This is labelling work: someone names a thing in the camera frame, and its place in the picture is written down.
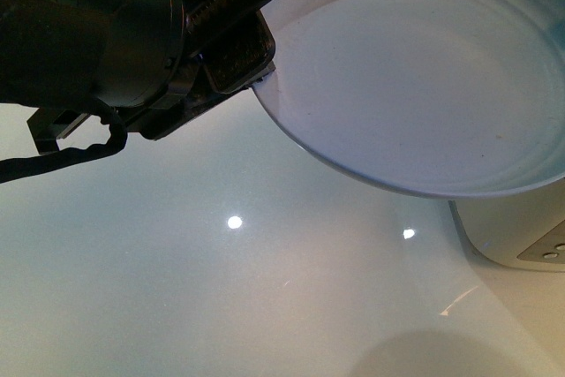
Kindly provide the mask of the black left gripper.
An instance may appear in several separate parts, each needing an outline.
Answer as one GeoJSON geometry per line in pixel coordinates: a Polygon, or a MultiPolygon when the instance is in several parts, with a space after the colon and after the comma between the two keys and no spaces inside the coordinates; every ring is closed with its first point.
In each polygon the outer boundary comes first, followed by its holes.
{"type": "Polygon", "coordinates": [[[273,70],[272,0],[46,0],[59,82],[79,81],[129,132],[162,139],[273,70]]]}

